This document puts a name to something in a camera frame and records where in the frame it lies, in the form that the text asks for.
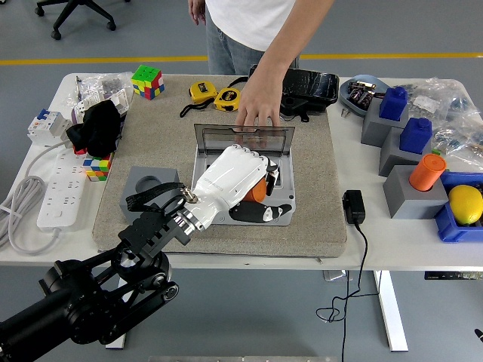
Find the person's right hand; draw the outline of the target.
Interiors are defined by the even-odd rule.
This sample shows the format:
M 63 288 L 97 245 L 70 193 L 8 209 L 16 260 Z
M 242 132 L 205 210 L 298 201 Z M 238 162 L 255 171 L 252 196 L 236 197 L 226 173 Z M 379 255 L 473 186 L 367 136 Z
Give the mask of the person's right hand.
M 205 0 L 189 0 L 188 12 L 192 22 L 197 26 L 206 24 L 206 5 Z

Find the person's left hand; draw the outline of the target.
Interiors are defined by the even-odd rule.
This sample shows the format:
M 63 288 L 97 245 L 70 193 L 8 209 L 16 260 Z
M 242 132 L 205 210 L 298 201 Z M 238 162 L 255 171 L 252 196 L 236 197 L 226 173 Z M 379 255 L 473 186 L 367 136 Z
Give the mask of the person's left hand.
M 283 78 L 278 75 L 254 73 L 241 92 L 235 125 L 280 127 L 282 82 Z

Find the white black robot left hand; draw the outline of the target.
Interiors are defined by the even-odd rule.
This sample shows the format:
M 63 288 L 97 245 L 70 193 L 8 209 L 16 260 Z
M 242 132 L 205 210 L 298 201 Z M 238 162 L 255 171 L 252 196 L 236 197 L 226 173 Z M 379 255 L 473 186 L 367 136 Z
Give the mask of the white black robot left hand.
M 228 146 L 195 181 L 187 215 L 196 227 L 287 226 L 295 211 L 294 190 L 285 191 L 281 161 L 240 145 Z

